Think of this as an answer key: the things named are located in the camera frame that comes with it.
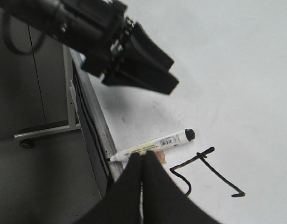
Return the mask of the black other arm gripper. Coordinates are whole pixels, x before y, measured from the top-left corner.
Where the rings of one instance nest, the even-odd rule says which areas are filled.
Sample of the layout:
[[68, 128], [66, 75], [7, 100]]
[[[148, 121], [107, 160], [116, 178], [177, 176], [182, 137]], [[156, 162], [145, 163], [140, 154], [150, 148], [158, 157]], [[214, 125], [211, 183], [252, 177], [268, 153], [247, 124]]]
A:
[[[30, 50], [18, 49], [7, 36], [7, 47], [18, 55], [37, 52], [46, 36], [84, 54], [91, 65], [82, 68], [94, 75], [108, 69], [114, 60], [111, 46], [121, 34], [127, 5], [104, 0], [10, 0], [7, 19], [15, 17], [40, 31], [40, 37]], [[174, 60], [147, 35], [140, 23], [135, 23], [123, 45], [123, 56], [139, 63], [169, 70]], [[179, 80], [168, 72], [150, 69], [120, 69], [107, 74], [102, 81], [108, 86], [130, 86], [169, 95]]]

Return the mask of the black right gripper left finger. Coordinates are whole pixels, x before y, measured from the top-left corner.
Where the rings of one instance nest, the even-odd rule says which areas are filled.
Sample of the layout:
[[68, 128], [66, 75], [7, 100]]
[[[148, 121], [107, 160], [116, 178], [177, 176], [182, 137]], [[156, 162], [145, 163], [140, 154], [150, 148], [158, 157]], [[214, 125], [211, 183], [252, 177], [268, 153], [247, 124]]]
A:
[[139, 224], [141, 156], [132, 154], [126, 168], [103, 199], [77, 224]]

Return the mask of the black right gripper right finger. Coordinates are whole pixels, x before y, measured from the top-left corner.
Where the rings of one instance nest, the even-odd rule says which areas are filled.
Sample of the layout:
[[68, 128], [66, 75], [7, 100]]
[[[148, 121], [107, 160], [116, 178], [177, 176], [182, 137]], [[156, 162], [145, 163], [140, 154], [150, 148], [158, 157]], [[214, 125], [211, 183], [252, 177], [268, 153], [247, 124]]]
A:
[[145, 224], [218, 224], [177, 187], [154, 152], [143, 158], [143, 214]]

